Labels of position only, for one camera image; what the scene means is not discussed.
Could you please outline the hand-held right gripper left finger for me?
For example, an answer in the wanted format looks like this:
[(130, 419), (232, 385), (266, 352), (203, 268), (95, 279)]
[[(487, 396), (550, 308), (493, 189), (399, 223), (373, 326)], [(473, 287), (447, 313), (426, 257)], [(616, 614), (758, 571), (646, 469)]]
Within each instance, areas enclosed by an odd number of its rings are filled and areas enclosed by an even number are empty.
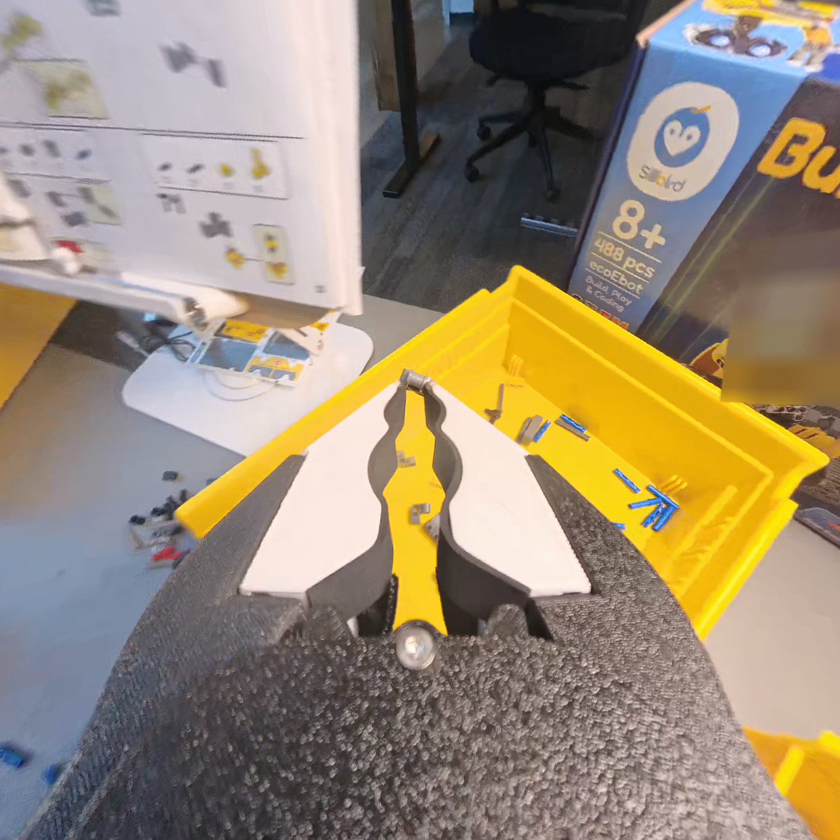
[(406, 387), (394, 382), (309, 445), (239, 585), (327, 606), (348, 621), (387, 592), (393, 542), (384, 489), (396, 472)]

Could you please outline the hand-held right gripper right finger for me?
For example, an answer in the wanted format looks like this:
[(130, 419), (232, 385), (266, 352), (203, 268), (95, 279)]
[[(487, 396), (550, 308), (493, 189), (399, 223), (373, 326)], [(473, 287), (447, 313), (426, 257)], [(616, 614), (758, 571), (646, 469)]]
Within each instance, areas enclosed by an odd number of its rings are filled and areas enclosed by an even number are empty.
[(423, 384), (438, 513), (436, 583), (448, 632), (478, 632), (499, 606), (589, 596), (592, 583), (547, 494), (545, 467), (445, 390)]

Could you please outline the blue black bricks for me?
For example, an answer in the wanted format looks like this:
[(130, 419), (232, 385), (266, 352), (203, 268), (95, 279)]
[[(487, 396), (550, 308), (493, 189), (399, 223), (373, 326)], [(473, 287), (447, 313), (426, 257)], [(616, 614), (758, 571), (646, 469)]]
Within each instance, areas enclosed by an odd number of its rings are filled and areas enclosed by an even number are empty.
[[(434, 385), (429, 389), (428, 394), (432, 393)], [(503, 406), (505, 399), (505, 392), (508, 384), (502, 382), (498, 387), (497, 404), (493, 407), (484, 409), (484, 414), (490, 425), (496, 425), (503, 414)], [(548, 429), (556, 425), (586, 442), (592, 439), (586, 427), (582, 426), (572, 417), (565, 413), (559, 415), (554, 421), (550, 419), (543, 419), (540, 415), (526, 417), (516, 436), (516, 443), (518, 445), (531, 445), (538, 443), (548, 432)], [(612, 472), (624, 486), (629, 489), (634, 495), (641, 493), (641, 487), (626, 473), (618, 468)], [(644, 529), (652, 529), (654, 532), (660, 532), (666, 523), (672, 519), (679, 509), (679, 504), (671, 498), (667, 493), (656, 488), (653, 485), (647, 486), (648, 498), (628, 503), (628, 508), (631, 510), (638, 510), (643, 508), (652, 508), (644, 520), (641, 521), (640, 526)]]

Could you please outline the yellow bin with parts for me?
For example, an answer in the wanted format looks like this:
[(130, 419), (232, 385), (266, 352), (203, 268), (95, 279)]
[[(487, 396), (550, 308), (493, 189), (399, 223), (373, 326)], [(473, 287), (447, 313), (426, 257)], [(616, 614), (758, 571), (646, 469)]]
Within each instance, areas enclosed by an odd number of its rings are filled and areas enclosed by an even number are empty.
[[(791, 495), (828, 457), (671, 360), (608, 317), (516, 266), (363, 373), (324, 404), (200, 491), (177, 512), (207, 535), (289, 455), (396, 382), (429, 375), (487, 420), (507, 389), (497, 427), (515, 438), (526, 417), (562, 413), (591, 440), (552, 425), (526, 454), (542, 456), (623, 535), (668, 585), (700, 639), (739, 593), (792, 519)], [(634, 495), (620, 469), (642, 489)], [(653, 509), (628, 508), (667, 493), (679, 509), (660, 532)]]

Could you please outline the grey desk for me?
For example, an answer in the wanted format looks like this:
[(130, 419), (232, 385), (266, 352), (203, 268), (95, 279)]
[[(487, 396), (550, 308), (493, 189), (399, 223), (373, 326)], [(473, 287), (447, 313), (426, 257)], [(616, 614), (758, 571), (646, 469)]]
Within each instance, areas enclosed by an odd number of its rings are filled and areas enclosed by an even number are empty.
[[(128, 519), (195, 493), (240, 456), (123, 405), (143, 361), (116, 338), (140, 317), (77, 304), (2, 408), (1, 837), (47, 794), (42, 773), (74, 753), (120, 650), (167, 569)], [(838, 733), (838, 548), (791, 522), (707, 638), (741, 723), (813, 739)]]

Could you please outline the pile of small toy parts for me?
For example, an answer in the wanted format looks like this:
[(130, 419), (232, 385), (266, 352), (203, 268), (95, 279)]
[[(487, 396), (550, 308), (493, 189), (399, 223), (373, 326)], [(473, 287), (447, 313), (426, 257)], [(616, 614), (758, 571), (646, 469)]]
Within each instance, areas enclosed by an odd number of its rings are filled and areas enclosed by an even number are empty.
[(151, 569), (174, 571), (191, 552), (191, 538), (176, 516), (191, 495), (188, 489), (180, 487), (169, 492), (159, 505), (129, 517), (126, 530), (129, 546), (146, 557)]

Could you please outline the printed sticker sheet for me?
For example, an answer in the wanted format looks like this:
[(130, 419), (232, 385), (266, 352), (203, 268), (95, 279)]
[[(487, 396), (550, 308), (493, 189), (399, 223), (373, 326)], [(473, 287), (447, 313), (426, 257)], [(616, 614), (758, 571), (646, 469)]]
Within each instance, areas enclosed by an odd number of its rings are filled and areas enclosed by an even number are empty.
[(292, 387), (300, 383), (322, 349), (320, 323), (279, 329), (225, 319), (212, 322), (197, 337), (186, 364)]

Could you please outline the toy kit cardboard box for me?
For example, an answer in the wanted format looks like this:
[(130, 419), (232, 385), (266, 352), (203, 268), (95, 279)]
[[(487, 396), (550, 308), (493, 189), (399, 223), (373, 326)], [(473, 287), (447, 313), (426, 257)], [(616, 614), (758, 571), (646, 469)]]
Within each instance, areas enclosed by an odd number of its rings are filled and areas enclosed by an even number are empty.
[(828, 457), (838, 545), (838, 2), (683, 2), (636, 39), (569, 293)]

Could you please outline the empty yellow storage bin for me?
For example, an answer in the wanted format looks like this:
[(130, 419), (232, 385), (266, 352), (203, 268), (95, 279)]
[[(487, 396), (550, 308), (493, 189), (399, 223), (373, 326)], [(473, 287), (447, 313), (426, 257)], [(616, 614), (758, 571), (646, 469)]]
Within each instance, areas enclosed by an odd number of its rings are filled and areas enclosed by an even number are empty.
[(839, 737), (815, 739), (744, 728), (777, 790), (819, 839), (839, 838)]

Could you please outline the open instruction booklet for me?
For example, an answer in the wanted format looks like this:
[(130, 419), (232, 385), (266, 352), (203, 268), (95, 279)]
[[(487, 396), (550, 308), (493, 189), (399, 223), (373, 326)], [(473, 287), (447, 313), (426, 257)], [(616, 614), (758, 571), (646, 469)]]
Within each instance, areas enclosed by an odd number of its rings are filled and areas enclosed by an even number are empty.
[(2, 2), (2, 261), (362, 309), (357, 2)]

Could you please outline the dark office table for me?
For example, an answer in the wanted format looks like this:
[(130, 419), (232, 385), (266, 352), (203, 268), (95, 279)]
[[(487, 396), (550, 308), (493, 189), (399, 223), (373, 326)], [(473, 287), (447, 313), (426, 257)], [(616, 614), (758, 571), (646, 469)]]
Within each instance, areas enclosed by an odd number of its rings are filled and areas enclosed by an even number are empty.
[(401, 197), (439, 145), (440, 136), (420, 129), (417, 57), (409, 1), (375, 2), (374, 86), (381, 110), (398, 112), (403, 160), (383, 187), (385, 198)]

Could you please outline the black office chair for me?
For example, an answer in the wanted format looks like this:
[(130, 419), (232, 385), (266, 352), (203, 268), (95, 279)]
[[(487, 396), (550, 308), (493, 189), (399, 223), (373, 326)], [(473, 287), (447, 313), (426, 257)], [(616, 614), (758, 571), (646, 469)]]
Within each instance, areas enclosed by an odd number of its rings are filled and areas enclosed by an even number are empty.
[(490, 73), (488, 83), (522, 84), (526, 96), (518, 110), (479, 117), (476, 135), (481, 146), (466, 160), (465, 179), (480, 178), (478, 161), (526, 135), (542, 166), (547, 200), (560, 197), (554, 175), (548, 132), (574, 140), (598, 142), (603, 131), (580, 125), (550, 106), (552, 90), (587, 91), (579, 79), (614, 67), (628, 55), (642, 24), (648, 2), (518, 1), (489, 3), (469, 36), (469, 56)]

